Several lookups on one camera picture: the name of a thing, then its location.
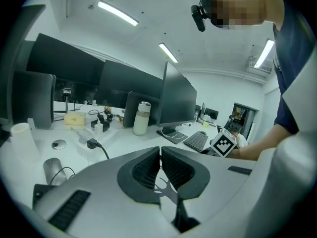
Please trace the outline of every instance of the white desk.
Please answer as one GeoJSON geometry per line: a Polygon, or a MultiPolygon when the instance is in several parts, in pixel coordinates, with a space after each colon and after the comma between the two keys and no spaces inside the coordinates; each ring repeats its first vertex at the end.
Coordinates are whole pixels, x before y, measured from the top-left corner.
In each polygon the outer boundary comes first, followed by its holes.
{"type": "MultiPolygon", "coordinates": [[[[54,110],[64,110],[65,103],[55,102],[54,110]]],[[[68,105],[69,109],[74,108],[74,104],[68,105]]],[[[83,105],[79,112],[85,112],[86,114],[86,128],[90,128],[90,122],[96,119],[96,115],[88,115],[88,111],[92,109],[97,109],[100,112],[104,110],[103,107],[99,106],[90,106],[83,105]]],[[[113,108],[112,113],[123,116],[121,109],[113,108]]],[[[64,114],[56,114],[55,117],[63,116],[64,114]]],[[[33,166],[25,165],[21,163],[14,156],[14,151],[11,145],[10,140],[5,142],[5,144],[0,148],[0,172],[2,180],[4,181],[8,192],[13,197],[13,199],[20,201],[21,203],[32,208],[32,196],[33,196],[33,187],[34,184],[47,184],[45,180],[43,162],[49,158],[59,158],[61,161],[62,167],[68,166],[71,167],[75,173],[80,172],[87,166],[92,163],[89,162],[84,157],[80,156],[77,152],[77,149],[74,144],[74,135],[75,132],[71,131],[72,126],[64,125],[64,121],[54,122],[51,129],[49,130],[36,130],[33,133],[36,145],[41,154],[41,160],[34,164],[33,166]],[[62,150],[54,150],[51,145],[52,142],[57,139],[64,139],[67,143],[67,146],[62,150]]],[[[75,129],[80,129],[80,126],[73,126],[75,129]]],[[[187,147],[183,143],[174,145],[172,142],[166,140],[162,136],[156,133],[159,128],[156,126],[148,127],[147,133],[144,136],[136,136],[132,133],[132,128],[124,128],[118,119],[114,120],[110,124],[110,128],[104,132],[104,137],[102,139],[102,145],[106,149],[110,158],[115,158],[133,151],[137,151],[144,148],[154,147],[154,146],[174,146],[182,148],[188,151],[195,152],[191,148],[187,147]]],[[[192,126],[179,126],[177,130],[184,133],[187,136],[191,136],[197,131],[205,131],[208,140],[206,142],[205,148],[209,147],[209,141],[217,135],[217,128],[210,126],[204,128],[200,123],[195,123],[192,126]]],[[[233,159],[224,159],[218,157],[212,157],[217,159],[217,162],[221,161],[222,163],[219,167],[223,167],[224,172],[227,167],[231,165],[238,165],[245,168],[253,168],[256,162],[253,161],[243,161],[243,160],[233,160],[233,159]]],[[[105,155],[101,155],[99,161],[106,160],[105,155]]],[[[211,174],[211,177],[221,176],[219,175],[219,168],[215,169],[215,174],[211,174]]],[[[72,173],[68,169],[65,170],[67,177],[72,173]]],[[[219,198],[215,200],[217,202],[218,211],[222,204],[225,205],[229,198],[232,197],[244,184],[248,176],[231,173],[230,177],[238,177],[232,189],[230,190],[231,195],[227,193],[224,200],[219,198]]],[[[157,185],[159,187],[165,187],[165,183],[161,180],[158,181],[157,185]]],[[[168,198],[161,198],[162,201],[167,202],[166,207],[172,206],[168,198]]]]}

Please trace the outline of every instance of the white thermos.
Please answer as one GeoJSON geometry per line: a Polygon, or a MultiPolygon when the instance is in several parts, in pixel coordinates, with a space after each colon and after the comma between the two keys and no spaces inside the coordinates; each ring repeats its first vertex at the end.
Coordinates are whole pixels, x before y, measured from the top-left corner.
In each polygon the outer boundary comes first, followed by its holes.
{"type": "Polygon", "coordinates": [[[133,133],[137,136],[143,136],[147,132],[151,104],[145,101],[139,103],[137,114],[135,115],[133,133]]]}

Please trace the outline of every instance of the ceiling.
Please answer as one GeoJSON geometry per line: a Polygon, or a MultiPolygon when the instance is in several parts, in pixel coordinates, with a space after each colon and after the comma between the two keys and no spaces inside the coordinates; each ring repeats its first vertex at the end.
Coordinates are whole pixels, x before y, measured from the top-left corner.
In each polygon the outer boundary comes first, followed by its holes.
{"type": "MultiPolygon", "coordinates": [[[[267,38],[273,39],[269,22],[244,30],[223,30],[206,21],[206,31],[198,31],[190,7],[199,0],[103,0],[138,20],[135,27],[97,7],[98,1],[67,0],[67,19],[56,21],[81,22],[87,31],[111,38],[161,64],[167,56],[158,45],[164,42],[179,60],[177,68],[246,71],[249,55],[261,54],[267,38]]],[[[66,18],[66,13],[59,15],[66,18]]],[[[268,61],[274,52],[272,49],[268,61]]]]}

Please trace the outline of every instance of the person's hand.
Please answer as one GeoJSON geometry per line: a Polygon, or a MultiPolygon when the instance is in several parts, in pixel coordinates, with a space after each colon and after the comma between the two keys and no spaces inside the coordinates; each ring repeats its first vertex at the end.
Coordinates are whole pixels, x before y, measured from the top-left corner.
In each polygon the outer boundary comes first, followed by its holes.
{"type": "Polygon", "coordinates": [[[231,158],[231,159],[240,159],[240,149],[234,149],[232,150],[228,155],[227,158],[231,158]]]}

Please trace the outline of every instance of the ceiling light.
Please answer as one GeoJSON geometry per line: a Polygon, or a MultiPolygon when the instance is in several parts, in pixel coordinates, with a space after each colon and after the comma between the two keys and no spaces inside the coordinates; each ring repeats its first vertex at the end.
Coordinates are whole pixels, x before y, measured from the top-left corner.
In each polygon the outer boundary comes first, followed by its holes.
{"type": "Polygon", "coordinates": [[[173,62],[178,62],[178,60],[173,56],[172,52],[169,51],[167,46],[164,43],[159,44],[160,48],[164,50],[164,52],[173,60],[173,62]]]}
{"type": "Polygon", "coordinates": [[[136,21],[135,19],[133,19],[132,17],[128,16],[127,14],[125,14],[124,12],[122,12],[121,10],[115,8],[114,6],[104,2],[104,1],[100,1],[98,2],[98,6],[102,9],[105,9],[107,11],[112,12],[113,14],[119,16],[120,18],[124,19],[125,21],[128,21],[130,24],[136,26],[138,24],[138,21],[136,21]]]}
{"type": "Polygon", "coordinates": [[[254,68],[259,68],[262,63],[264,62],[265,58],[267,57],[268,53],[271,51],[272,47],[274,45],[274,41],[272,40],[267,40],[265,48],[262,52],[262,54],[260,55],[259,60],[257,61],[256,65],[254,66],[254,68]]]}

